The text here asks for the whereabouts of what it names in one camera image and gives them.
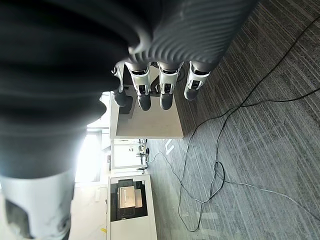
wire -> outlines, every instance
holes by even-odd
[[[260,104],[263,104],[263,103],[288,103],[288,102],[293,102],[293,101],[297,101],[297,100],[301,100],[301,99],[304,99],[314,93],[316,93],[317,91],[320,90],[320,87],[305,94],[305,95],[302,95],[300,97],[297,97],[297,98],[293,98],[293,99],[287,99],[287,100],[263,100],[263,101],[259,101],[259,102],[256,102],[256,103],[253,103],[253,104],[248,104],[248,105],[245,105],[245,102],[249,99],[249,97],[252,95],[252,93],[256,90],[256,88],[281,64],[281,62],[287,57],[287,55],[289,54],[289,52],[292,50],[292,48],[296,45],[296,43],[299,41],[299,39],[303,36],[303,34],[309,29],[309,27],[314,23],[316,22],[318,19],[320,19],[320,16],[318,16],[315,20],[313,20],[301,33],[300,35],[296,38],[296,40],[294,41],[294,43],[291,45],[291,47],[287,50],[287,52],[283,55],[283,57],[278,61],[278,63],[252,88],[252,90],[249,92],[249,94],[246,96],[246,98],[242,101],[242,103],[238,106],[234,106],[234,107],[231,107],[229,110],[227,110],[225,113],[219,115],[219,116],[215,116],[215,117],[211,117],[203,122],[201,122],[196,128],[195,130],[193,131],[188,143],[187,143],[187,148],[186,148],[186,154],[185,154],[185,158],[184,158],[184,164],[183,164],[183,170],[182,170],[182,178],[180,179],[179,176],[175,173],[175,171],[173,170],[173,167],[171,165],[171,163],[168,161],[167,157],[162,153],[162,152],[158,152],[155,156],[154,156],[154,159],[150,162],[152,163],[155,159],[156,159],[156,156],[159,155],[159,154],[162,154],[162,156],[164,157],[164,159],[166,160],[166,162],[169,164],[170,166],[170,169],[172,171],[172,173],[177,177],[177,179],[179,180],[180,182],[180,191],[179,191],[179,203],[178,203],[178,215],[181,219],[181,221],[183,222],[184,226],[186,227],[186,229],[189,231],[189,232],[196,232],[199,227],[200,227],[200,223],[201,223],[201,218],[202,218],[202,212],[203,212],[203,206],[205,203],[208,203],[221,189],[222,187],[224,186],[224,183],[228,183],[228,184],[232,184],[232,185],[240,185],[240,186],[247,186],[247,187],[251,187],[251,188],[255,188],[255,189],[259,189],[261,191],[264,191],[264,192],[268,192],[268,193],[273,193],[273,194],[277,194],[277,195],[280,195],[282,197],[285,197],[289,200],[291,200],[293,203],[295,203],[296,205],[298,205],[300,208],[302,208],[303,210],[305,210],[308,214],[310,214],[312,217],[314,217],[316,220],[320,221],[320,218],[315,216],[311,211],[309,211],[307,208],[305,208],[301,203],[299,203],[298,201],[294,200],[292,197],[286,195],[286,194],[283,194],[281,192],[277,192],[277,191],[273,191],[273,190],[269,190],[269,189],[264,189],[264,188],[260,188],[258,186],[255,186],[255,185],[252,185],[252,184],[249,184],[249,183],[241,183],[241,182],[231,182],[231,181],[228,181],[226,180],[225,178],[225,168],[223,166],[223,164],[218,160],[219,159],[219,140],[222,136],[222,133],[226,127],[226,124],[228,122],[228,119],[230,118],[230,116],[232,114],[234,114],[235,112],[237,112],[240,108],[248,108],[248,107],[253,107],[253,106],[257,106],[257,105],[260,105]],[[209,194],[209,197],[207,200],[205,201],[202,201],[200,199],[197,199],[195,197],[193,197],[190,192],[185,188],[185,186],[183,185],[183,180],[184,180],[184,177],[185,177],[185,172],[186,172],[186,165],[187,165],[187,157],[188,157],[188,152],[189,152],[189,149],[190,149],[190,143],[191,143],[191,140],[193,139],[195,133],[197,132],[198,128],[200,126],[202,126],[203,124],[207,123],[208,121],[211,121],[211,120],[215,120],[215,119],[219,119],[219,118],[222,118],[223,116],[227,115],[228,113],[230,113],[223,125],[222,125],[222,128],[219,132],[219,135],[218,135],[218,138],[216,140],[216,153],[215,153],[215,162],[214,162],[214,167],[213,167],[213,170],[214,170],[214,175],[213,175],[213,179],[211,181],[211,184],[210,184],[210,194]],[[220,174],[217,173],[217,166],[221,166],[221,169],[222,169],[222,176],[220,176]],[[221,185],[219,186],[219,188],[213,193],[213,185],[214,185],[214,182],[215,182],[215,179],[216,179],[216,175],[222,180],[222,183]],[[186,193],[189,195],[189,197],[199,203],[201,203],[200,205],[200,214],[199,214],[199,218],[198,218],[198,221],[197,221],[197,226],[196,228],[194,229],[189,229],[187,224],[185,223],[185,221],[183,220],[181,214],[180,214],[180,206],[181,206],[181,193],[182,193],[182,189],[184,189],[186,191]]]

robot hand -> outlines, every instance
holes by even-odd
[[[86,127],[106,111],[102,92],[126,104],[120,63],[147,111],[150,62],[164,110],[190,62],[184,96],[193,100],[257,1],[2,0],[0,182],[12,230],[68,239]]]

window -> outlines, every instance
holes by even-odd
[[[101,173],[101,135],[87,134],[80,149],[75,174],[76,183],[98,182]]]

